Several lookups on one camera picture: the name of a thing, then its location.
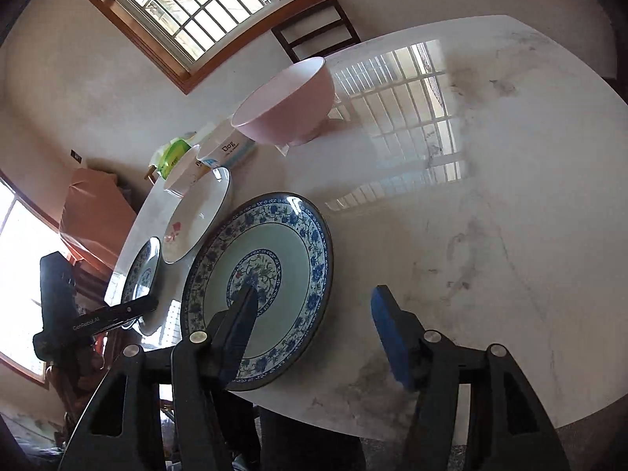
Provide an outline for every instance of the plate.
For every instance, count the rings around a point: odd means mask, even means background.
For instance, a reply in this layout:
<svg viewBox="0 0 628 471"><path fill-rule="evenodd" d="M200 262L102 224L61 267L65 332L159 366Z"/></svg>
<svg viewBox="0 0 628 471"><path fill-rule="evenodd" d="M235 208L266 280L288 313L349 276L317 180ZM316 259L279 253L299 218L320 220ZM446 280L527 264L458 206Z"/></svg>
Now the plate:
<svg viewBox="0 0 628 471"><path fill-rule="evenodd" d="M160 252L161 243L157 237L151 237L142 246L124 282L121 303L128 303L150 292L157 273ZM130 321L122 327L128 329L132 325L133 322Z"/></svg>
<svg viewBox="0 0 628 471"><path fill-rule="evenodd" d="M229 209L229 170L216 168L212 173L197 180L183 196L168 222L162 251L167 264L174 264L186 256L221 222Z"/></svg>
<svg viewBox="0 0 628 471"><path fill-rule="evenodd" d="M257 289L257 319L233 391L263 386L303 353L332 285L332 239L312 203L293 193L248 201L203 244L183 289L184 335L205 330L244 285Z"/></svg>

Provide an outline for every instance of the screw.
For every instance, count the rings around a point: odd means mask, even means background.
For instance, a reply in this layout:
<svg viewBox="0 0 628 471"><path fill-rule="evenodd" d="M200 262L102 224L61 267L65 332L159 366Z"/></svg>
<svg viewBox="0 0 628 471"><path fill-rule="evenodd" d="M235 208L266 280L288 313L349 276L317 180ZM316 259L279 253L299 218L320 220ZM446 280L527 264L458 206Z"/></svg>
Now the screw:
<svg viewBox="0 0 628 471"><path fill-rule="evenodd" d="M499 345L498 343L491 345L491 354L497 356L498 358L504 357L508 354L508 351L503 345Z"/></svg>
<svg viewBox="0 0 628 471"><path fill-rule="evenodd" d="M434 331L431 329L425 332L425 334L423 335L423 338L425 338L430 343L438 343L440 339L442 338L442 336L440 335L438 331Z"/></svg>
<svg viewBox="0 0 628 471"><path fill-rule="evenodd" d="M124 354L127 358L132 358L139 353L139 347L137 345L127 345L122 354Z"/></svg>
<svg viewBox="0 0 628 471"><path fill-rule="evenodd" d="M192 343L203 343L207 339L207 333L204 331L194 331L190 335L190 341Z"/></svg>

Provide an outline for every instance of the round table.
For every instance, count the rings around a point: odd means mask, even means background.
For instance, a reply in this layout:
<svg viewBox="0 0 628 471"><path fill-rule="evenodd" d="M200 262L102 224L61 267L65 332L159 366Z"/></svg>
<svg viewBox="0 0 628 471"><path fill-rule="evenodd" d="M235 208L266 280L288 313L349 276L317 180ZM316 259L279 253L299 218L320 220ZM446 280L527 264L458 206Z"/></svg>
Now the round table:
<svg viewBox="0 0 628 471"><path fill-rule="evenodd" d="M232 174L233 207L274 191L319 208L334 245L327 312L303 356L246 399L358 436L405 436L415 396L390 372L371 319L388 285L426 329L503 343L555 426L628 392L628 107L557 43L507 16L439 22L328 58L324 135L259 146ZM108 289L177 205L153 188ZM162 268L147 347L180 338L195 253ZM456 441L464 442L462 391Z"/></svg>

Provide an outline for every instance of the blue gripper pad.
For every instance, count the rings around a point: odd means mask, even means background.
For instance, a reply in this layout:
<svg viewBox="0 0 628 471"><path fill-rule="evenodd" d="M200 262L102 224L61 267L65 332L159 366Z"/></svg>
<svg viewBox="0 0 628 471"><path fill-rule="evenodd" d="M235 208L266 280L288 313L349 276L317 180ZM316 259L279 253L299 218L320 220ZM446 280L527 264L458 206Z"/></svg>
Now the blue gripper pad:
<svg viewBox="0 0 628 471"><path fill-rule="evenodd" d="M415 391L411 365L418 356L420 336L425 332L421 323L414 313L401 310L386 285L373 289L371 314L394 378L405 389Z"/></svg>

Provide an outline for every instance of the small blue and white plate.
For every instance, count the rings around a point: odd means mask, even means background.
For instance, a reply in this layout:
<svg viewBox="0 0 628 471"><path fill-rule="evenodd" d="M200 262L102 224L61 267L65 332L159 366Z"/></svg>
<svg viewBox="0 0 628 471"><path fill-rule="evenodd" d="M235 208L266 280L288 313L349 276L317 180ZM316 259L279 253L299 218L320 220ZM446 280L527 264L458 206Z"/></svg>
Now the small blue and white plate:
<svg viewBox="0 0 628 471"><path fill-rule="evenodd" d="M293 193L248 201L211 234L183 289L184 335L205 330L244 285L257 289L257 319L228 389L263 386L301 355L322 319L333 274L332 239L318 210Z"/></svg>
<svg viewBox="0 0 628 471"><path fill-rule="evenodd" d="M151 237L141 247L131 264L122 289L121 303L128 303L150 294L157 275L159 257L161 257L161 242L157 237ZM133 326L133 323L134 321L129 321L122 327L128 329Z"/></svg>

